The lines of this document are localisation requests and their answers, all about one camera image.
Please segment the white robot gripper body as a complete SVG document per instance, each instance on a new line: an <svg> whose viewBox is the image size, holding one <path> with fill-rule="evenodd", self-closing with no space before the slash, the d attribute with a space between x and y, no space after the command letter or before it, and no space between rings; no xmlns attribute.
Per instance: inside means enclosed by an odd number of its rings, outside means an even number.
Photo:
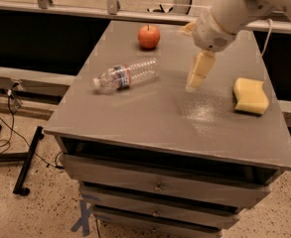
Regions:
<svg viewBox="0 0 291 238"><path fill-rule="evenodd" d="M193 30L194 43L202 50L219 53L236 39L236 34L224 31L210 10L203 11Z"/></svg>

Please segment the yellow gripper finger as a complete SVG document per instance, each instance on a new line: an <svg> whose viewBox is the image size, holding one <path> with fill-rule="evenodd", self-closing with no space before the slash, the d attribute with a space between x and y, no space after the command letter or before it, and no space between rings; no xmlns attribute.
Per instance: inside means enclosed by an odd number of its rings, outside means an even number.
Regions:
<svg viewBox="0 0 291 238"><path fill-rule="evenodd" d="M215 62L214 52L202 50L196 55L187 78L186 90L188 92L194 92L202 85Z"/></svg>
<svg viewBox="0 0 291 238"><path fill-rule="evenodd" d="M185 36L191 37L193 35L193 31L196 28L196 23L195 22L190 22L186 24L185 26L182 26L179 29L179 33L183 34Z"/></svg>

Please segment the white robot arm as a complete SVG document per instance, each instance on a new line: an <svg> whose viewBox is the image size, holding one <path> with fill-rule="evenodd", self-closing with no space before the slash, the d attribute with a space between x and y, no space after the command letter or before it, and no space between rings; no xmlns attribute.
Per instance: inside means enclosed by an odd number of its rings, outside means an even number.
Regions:
<svg viewBox="0 0 291 238"><path fill-rule="evenodd" d="M188 74L186 90L193 92L201 86L216 61L216 53L234 42L239 31L274 9L291 21L291 0L216 0L196 22L185 25L182 30L190 33L202 50Z"/></svg>

